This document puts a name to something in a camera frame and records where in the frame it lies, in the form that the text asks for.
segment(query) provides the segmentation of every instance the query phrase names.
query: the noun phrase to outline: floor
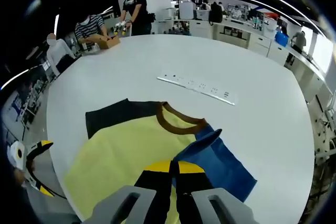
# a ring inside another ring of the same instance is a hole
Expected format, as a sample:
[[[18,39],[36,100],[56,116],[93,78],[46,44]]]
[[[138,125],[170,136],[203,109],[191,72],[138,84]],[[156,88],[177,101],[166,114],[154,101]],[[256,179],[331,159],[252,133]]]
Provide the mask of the floor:
[[[38,110],[29,131],[26,131],[24,134],[23,141],[26,145],[47,139],[47,94],[48,90],[46,89],[42,98],[40,109]],[[333,136],[333,133],[330,129],[324,127],[323,121],[326,121],[326,118],[320,109],[317,99],[313,99],[307,106],[313,126],[316,153],[326,152],[330,148],[329,139]],[[46,151],[36,157],[35,163],[35,175],[53,191],[62,195],[62,189],[54,172],[49,151]],[[317,177],[320,176],[320,167],[321,166],[317,166],[317,168],[315,168]],[[318,187],[318,185],[315,185],[313,182],[311,194],[316,192],[316,187]],[[65,199],[58,196],[55,196],[54,198],[45,196],[29,185],[27,185],[27,193],[33,209],[43,223],[73,223],[75,221],[79,221],[71,206]],[[305,213],[310,213],[312,208],[314,208],[314,205],[308,202]]]

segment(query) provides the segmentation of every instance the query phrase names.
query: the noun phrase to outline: striped shirt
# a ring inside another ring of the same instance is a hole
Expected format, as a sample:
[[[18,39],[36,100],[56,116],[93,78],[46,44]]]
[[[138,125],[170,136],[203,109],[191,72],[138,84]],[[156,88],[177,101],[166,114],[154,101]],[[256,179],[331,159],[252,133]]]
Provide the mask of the striped shirt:
[[[87,25],[82,25],[80,23],[76,24],[75,35],[77,40],[81,38],[87,38],[93,34],[101,34],[101,27],[104,25],[104,20],[99,15],[90,15],[90,21]],[[93,46],[94,43],[87,43],[88,49]]]

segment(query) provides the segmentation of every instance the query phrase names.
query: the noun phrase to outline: white cabinet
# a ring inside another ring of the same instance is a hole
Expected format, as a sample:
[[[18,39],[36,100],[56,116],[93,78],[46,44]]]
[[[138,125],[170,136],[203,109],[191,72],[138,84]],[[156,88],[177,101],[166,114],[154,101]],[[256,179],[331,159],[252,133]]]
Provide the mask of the white cabinet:
[[[279,63],[281,66],[284,66],[287,56],[288,56],[288,50],[286,48],[279,45],[275,41],[271,42],[267,58]]]
[[[190,33],[192,36],[212,39],[212,28],[209,22],[190,20]]]
[[[247,49],[267,57],[270,43],[271,41],[263,36],[251,34]]]

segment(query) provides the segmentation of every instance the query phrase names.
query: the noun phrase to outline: backpack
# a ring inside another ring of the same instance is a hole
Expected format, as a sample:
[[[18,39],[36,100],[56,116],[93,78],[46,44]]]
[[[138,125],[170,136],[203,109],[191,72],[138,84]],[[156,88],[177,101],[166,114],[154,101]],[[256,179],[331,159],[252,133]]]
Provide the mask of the backpack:
[[[211,10],[209,12],[210,25],[213,25],[213,22],[221,23],[222,21],[223,21],[223,15],[221,6],[217,5],[216,3],[211,4]]]

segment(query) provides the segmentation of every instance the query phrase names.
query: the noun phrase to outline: power strip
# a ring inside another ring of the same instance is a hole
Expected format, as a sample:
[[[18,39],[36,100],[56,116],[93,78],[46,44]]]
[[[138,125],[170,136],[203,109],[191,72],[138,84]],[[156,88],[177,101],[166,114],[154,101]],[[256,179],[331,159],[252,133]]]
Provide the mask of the power strip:
[[[233,106],[237,105],[237,95],[232,91],[219,87],[216,84],[200,81],[196,78],[185,77],[177,73],[164,72],[157,79],[166,81],[186,89],[194,90],[196,92],[216,98]]]

